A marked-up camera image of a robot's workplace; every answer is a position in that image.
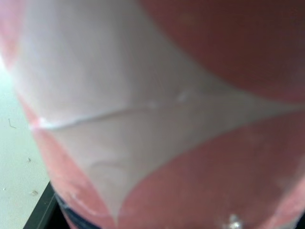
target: white surface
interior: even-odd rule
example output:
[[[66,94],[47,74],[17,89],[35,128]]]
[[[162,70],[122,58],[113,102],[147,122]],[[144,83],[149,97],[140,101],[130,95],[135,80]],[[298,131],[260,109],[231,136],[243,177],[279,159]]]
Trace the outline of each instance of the white surface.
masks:
[[[10,127],[9,119],[16,128]],[[0,229],[22,229],[49,178],[10,79],[3,75],[0,75],[0,174]]]

